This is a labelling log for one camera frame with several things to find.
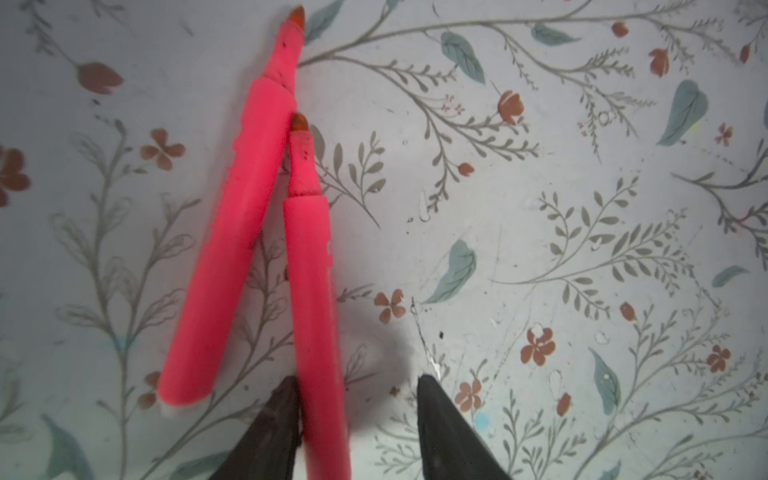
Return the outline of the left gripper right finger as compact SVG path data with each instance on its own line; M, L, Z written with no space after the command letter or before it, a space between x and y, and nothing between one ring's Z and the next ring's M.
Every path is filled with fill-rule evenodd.
M418 379L417 426L426 480L509 479L432 375Z

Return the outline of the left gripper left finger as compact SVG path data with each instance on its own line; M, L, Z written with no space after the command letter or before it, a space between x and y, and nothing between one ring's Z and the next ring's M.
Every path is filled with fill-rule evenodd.
M298 380L287 376L210 480L291 480L299 419Z

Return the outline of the pink highlighter pen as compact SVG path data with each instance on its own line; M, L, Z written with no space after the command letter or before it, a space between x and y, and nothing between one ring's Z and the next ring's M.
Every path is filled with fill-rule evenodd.
M307 477L349 479L329 202L316 170L309 123L299 113L291 119L289 152L283 216Z
M213 392L297 110L305 21L303 7L289 14L263 72L248 89L234 160L158 381L165 415L196 406Z

